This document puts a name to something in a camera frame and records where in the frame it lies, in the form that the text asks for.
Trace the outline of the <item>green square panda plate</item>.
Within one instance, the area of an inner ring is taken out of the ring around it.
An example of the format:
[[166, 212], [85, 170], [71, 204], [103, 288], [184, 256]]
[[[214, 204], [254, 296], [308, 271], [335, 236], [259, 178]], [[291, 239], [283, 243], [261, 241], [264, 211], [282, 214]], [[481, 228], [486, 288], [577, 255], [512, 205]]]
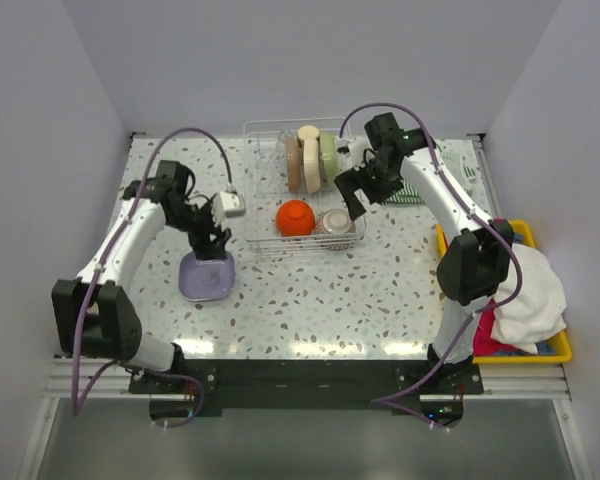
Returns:
[[320, 174], [326, 188], [335, 188], [335, 179], [340, 174], [339, 156], [333, 134], [321, 131], [319, 134]]

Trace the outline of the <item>patterned round bowl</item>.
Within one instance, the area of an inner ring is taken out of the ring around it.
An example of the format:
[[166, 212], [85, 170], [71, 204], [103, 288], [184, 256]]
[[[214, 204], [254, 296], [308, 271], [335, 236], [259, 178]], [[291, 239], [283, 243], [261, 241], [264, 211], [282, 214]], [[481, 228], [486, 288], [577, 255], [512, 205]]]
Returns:
[[328, 250], [342, 251], [352, 247], [356, 226], [344, 209], [330, 209], [316, 218], [314, 236]]

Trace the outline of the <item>cream square panda plate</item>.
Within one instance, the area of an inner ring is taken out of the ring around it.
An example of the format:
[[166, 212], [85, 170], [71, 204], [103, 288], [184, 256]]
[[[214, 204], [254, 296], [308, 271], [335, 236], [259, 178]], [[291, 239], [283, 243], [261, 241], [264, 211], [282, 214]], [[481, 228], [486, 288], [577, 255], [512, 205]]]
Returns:
[[308, 138], [304, 141], [303, 168], [307, 192], [316, 193], [321, 188], [320, 150], [317, 138]]

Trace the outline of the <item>cream steel-lined cup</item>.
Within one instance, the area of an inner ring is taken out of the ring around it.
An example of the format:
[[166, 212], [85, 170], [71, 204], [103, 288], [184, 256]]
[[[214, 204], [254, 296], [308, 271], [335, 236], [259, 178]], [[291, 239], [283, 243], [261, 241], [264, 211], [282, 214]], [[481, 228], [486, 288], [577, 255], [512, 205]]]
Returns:
[[307, 140], [318, 140], [320, 135], [319, 129], [314, 125], [303, 125], [297, 130], [297, 140], [301, 148], [304, 148]]

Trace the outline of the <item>white wire dish rack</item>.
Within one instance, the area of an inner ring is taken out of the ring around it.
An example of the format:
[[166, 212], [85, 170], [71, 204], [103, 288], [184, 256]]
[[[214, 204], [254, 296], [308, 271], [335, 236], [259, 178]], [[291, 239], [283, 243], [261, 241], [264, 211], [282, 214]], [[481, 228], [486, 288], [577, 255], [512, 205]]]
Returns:
[[[334, 136], [339, 133], [344, 118], [318, 117], [283, 120], [249, 121], [243, 126], [243, 154], [247, 166], [246, 190], [246, 232], [247, 243], [257, 252], [263, 254], [309, 253], [325, 250], [318, 244], [314, 233], [306, 236], [283, 237], [275, 225], [276, 213], [280, 206], [290, 200], [306, 202], [314, 215], [330, 209], [347, 207], [338, 189], [328, 189], [321, 180], [321, 188], [309, 194], [306, 185], [302, 184], [298, 192], [288, 189], [285, 147], [278, 141], [283, 130], [289, 130], [297, 137], [297, 130], [303, 125], [314, 125], [319, 131], [326, 131]], [[355, 246], [366, 232], [366, 219], [361, 216], [355, 221]]]

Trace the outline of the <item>orange round bowl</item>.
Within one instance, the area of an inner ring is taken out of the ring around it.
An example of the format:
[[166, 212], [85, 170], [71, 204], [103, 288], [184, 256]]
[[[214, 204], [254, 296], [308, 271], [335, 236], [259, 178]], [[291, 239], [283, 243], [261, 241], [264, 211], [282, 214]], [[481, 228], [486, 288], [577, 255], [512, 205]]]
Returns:
[[283, 237], [306, 236], [313, 232], [316, 220], [312, 208], [306, 202], [290, 200], [278, 209], [275, 224]]

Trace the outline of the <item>clear glass cup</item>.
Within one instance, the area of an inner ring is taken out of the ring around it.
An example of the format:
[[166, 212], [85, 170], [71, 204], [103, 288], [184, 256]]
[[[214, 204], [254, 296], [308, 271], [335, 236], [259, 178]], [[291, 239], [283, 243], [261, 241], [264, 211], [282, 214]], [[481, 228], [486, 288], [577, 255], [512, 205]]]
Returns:
[[279, 133], [277, 141], [283, 146], [286, 146], [287, 139], [291, 137], [289, 130], [283, 130]]

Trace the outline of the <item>brown square panda plate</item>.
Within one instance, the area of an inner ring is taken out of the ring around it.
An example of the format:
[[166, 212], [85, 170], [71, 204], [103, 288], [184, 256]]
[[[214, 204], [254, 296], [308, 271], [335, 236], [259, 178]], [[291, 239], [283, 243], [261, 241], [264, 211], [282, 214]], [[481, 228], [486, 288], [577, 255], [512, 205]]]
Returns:
[[295, 136], [287, 135], [285, 137], [285, 156], [288, 189], [290, 192], [298, 192], [302, 184], [302, 153]]

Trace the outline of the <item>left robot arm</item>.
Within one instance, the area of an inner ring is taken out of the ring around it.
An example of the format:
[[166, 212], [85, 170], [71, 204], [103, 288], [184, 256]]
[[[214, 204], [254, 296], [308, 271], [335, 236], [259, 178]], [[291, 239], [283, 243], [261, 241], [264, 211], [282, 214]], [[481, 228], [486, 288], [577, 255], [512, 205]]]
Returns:
[[154, 176], [124, 189], [118, 216], [97, 253], [74, 279], [59, 280], [52, 289], [63, 352], [152, 370], [153, 382], [165, 392], [185, 385], [180, 348], [144, 332], [127, 290], [150, 244], [166, 227], [187, 235], [197, 259], [228, 258], [231, 231], [222, 223], [243, 215], [244, 202], [228, 186], [203, 205], [193, 205], [187, 186], [194, 180], [188, 167], [162, 160]]

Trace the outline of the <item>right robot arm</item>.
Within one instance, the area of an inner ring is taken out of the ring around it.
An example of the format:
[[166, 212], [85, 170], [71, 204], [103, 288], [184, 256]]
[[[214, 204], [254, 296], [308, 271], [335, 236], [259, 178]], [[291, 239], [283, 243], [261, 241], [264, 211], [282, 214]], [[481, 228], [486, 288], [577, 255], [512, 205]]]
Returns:
[[447, 250], [436, 270], [445, 296], [443, 316], [429, 346], [431, 363], [414, 386], [428, 384], [446, 393], [471, 363], [480, 317], [517, 263], [512, 257], [513, 228], [506, 220], [494, 220], [470, 198], [424, 125], [406, 131], [392, 113], [384, 113], [366, 123], [365, 133], [364, 142], [336, 140], [337, 153], [351, 161], [350, 169], [335, 179], [350, 218], [366, 212], [359, 193], [371, 204], [383, 203], [410, 183], [444, 231]]

